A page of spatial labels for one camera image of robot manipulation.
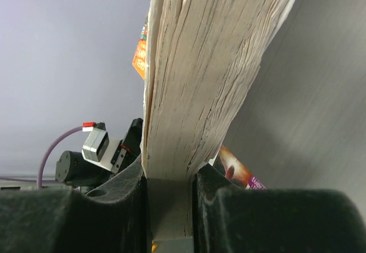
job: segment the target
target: thick book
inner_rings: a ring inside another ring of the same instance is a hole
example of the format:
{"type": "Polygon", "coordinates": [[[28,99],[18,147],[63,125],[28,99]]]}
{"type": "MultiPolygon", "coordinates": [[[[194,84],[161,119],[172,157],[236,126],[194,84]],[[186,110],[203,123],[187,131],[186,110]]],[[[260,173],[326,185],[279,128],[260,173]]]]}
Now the thick book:
{"type": "Polygon", "coordinates": [[[141,151],[156,240],[192,236],[193,176],[219,153],[294,1],[151,0],[141,151]]]}

